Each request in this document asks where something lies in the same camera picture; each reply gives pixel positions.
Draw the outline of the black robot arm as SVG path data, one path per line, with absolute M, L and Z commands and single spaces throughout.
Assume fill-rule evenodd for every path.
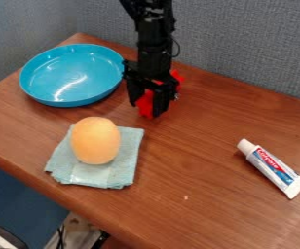
M 148 118 L 159 117 L 178 95 L 171 71 L 175 17 L 172 0 L 119 0 L 138 32 L 136 61 L 124 60 L 128 103 Z

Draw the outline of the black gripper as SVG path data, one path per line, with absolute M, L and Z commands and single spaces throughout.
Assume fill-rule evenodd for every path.
M 135 102 L 144 94 L 144 82 L 160 82 L 154 89 L 152 116 L 159 117 L 167 110 L 170 102 L 176 99 L 178 81 L 171 75 L 172 44 L 146 46 L 138 44 L 136 61 L 124 60 L 123 77 L 128 103 Z

